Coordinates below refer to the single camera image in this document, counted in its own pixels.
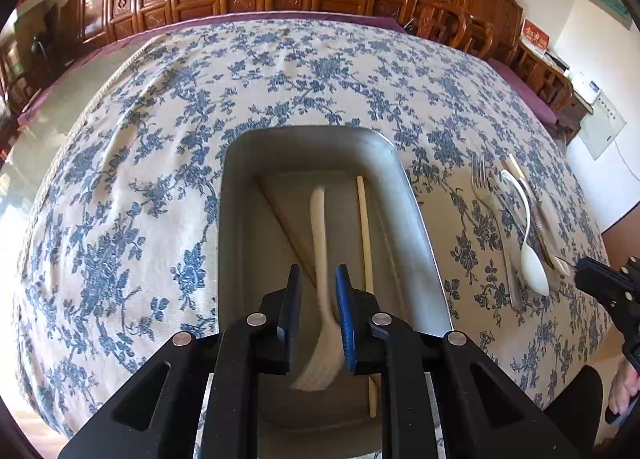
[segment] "tiled floor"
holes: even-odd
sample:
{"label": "tiled floor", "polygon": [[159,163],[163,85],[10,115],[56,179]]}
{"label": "tiled floor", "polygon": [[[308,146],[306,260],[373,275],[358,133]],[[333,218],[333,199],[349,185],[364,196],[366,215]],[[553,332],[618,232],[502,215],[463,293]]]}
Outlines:
{"label": "tiled floor", "polygon": [[66,439],[58,437],[35,416],[18,392],[17,363],[11,327],[12,296],[18,253],[29,210],[49,165],[65,142],[66,133],[111,74],[140,46],[89,61],[63,76],[38,114],[15,142],[0,169],[0,396],[44,458],[57,457]]}

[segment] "purple cushion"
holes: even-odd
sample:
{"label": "purple cushion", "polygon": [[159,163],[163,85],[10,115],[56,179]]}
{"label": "purple cushion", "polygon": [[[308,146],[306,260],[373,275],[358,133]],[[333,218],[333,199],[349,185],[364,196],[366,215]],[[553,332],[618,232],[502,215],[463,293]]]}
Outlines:
{"label": "purple cushion", "polygon": [[549,109],[549,106],[543,102],[537,94],[527,86],[524,81],[522,81],[516,73],[511,70],[510,67],[504,65],[502,62],[499,62],[495,58],[490,58],[487,60],[487,63],[494,68],[494,70],[509,84],[509,86],[516,91],[518,96],[522,98],[522,101],[525,102],[531,112],[534,113],[537,119],[543,125],[555,125],[556,121],[558,121],[558,117],[556,113]]}

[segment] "triangular cutout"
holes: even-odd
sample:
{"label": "triangular cutout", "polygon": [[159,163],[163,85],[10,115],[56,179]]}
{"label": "triangular cutout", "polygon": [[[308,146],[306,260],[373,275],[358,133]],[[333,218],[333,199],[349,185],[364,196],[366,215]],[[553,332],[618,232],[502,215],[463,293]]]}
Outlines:
{"label": "triangular cutout", "polygon": [[113,411],[118,423],[143,431],[149,428],[160,391],[169,373],[169,364],[160,363],[134,391]]}
{"label": "triangular cutout", "polygon": [[504,391],[495,384],[483,367],[477,363],[472,363],[469,365],[469,369],[478,387],[478,394],[482,400],[484,413],[492,428],[500,428],[524,419],[522,413]]}

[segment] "metal fork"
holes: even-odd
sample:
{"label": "metal fork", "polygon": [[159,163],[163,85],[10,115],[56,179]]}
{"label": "metal fork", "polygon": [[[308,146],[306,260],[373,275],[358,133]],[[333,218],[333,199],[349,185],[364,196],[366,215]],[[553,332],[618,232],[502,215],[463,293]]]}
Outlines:
{"label": "metal fork", "polygon": [[522,306],[522,293],[516,283],[515,276],[513,275],[513,267],[511,266],[511,258],[509,252],[504,244],[504,237],[502,235],[502,226],[500,225],[499,218],[502,217],[500,212],[500,204],[497,198],[491,191],[489,180],[486,173],[486,167],[484,166],[484,160],[478,158],[478,155],[473,153],[471,157],[471,188],[476,195],[476,198],[489,210],[498,226],[498,235],[500,235],[500,242],[502,244],[502,253],[504,255],[504,266],[507,271],[507,287],[509,290],[509,298],[511,301],[511,307],[515,311],[519,311]]}

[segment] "floor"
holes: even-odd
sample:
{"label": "floor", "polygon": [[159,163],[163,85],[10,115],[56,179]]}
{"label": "floor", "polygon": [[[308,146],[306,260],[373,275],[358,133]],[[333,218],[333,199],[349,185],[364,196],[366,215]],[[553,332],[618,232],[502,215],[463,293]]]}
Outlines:
{"label": "floor", "polygon": [[[11,328],[12,291],[17,285],[15,263],[31,203],[66,133],[87,102],[137,48],[137,45],[123,48],[93,59],[65,75],[20,135],[7,163],[0,169],[0,283],[3,286],[0,287],[0,356],[4,358],[3,363],[17,362]],[[620,336],[612,332],[591,360],[602,377],[605,395],[620,360],[621,345]],[[11,367],[0,367],[0,396],[43,457],[57,457],[66,440],[50,430],[22,400]],[[611,427],[602,424],[598,440],[610,435]]]}

